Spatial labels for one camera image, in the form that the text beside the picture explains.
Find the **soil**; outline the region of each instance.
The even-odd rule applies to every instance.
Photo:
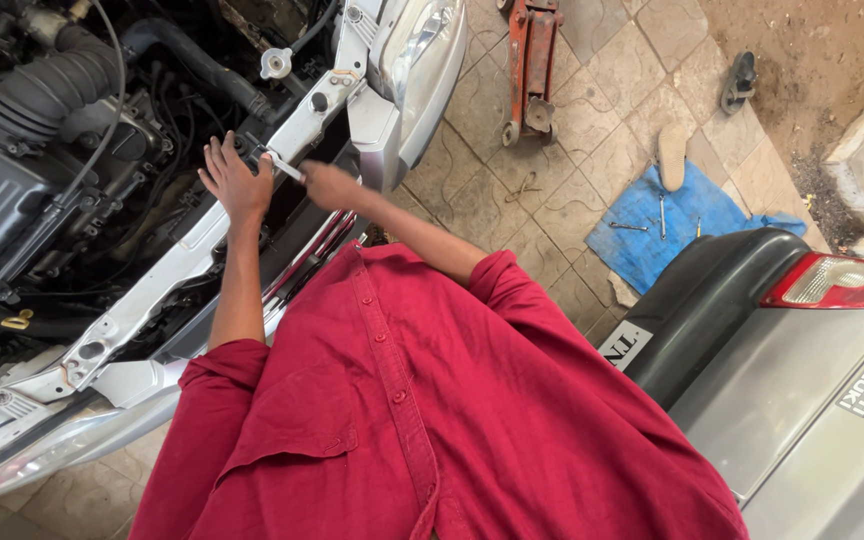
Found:
[[[755,54],[750,99],[829,246],[864,234],[819,164],[864,110],[864,0],[699,0],[729,62]]]

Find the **red floor jack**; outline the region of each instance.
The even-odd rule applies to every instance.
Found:
[[[538,137],[548,146],[558,137],[555,105],[549,102],[555,37],[564,22],[559,0],[495,0],[495,5],[509,15],[511,120],[502,129],[502,144]]]

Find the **beige shoe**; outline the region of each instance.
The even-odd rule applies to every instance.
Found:
[[[678,190],[686,179],[688,139],[686,126],[679,122],[668,124],[658,134],[658,175],[666,190]]]

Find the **black sandal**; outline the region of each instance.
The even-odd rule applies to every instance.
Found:
[[[735,55],[735,61],[728,71],[726,87],[722,89],[722,111],[726,115],[738,113],[745,100],[756,95],[752,83],[756,81],[756,55],[742,51]]]

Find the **blue mat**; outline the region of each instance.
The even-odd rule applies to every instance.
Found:
[[[660,193],[665,194],[664,241],[661,240]],[[666,265],[695,240],[699,216],[703,235],[726,235],[766,226],[785,229],[800,237],[806,233],[806,223],[785,212],[774,217],[753,215],[746,218],[722,188],[686,160],[685,181],[678,191],[668,193],[659,181],[658,166],[650,167],[608,209],[585,238],[585,243],[623,280],[645,293]],[[609,227],[611,221],[649,230],[613,228]]]

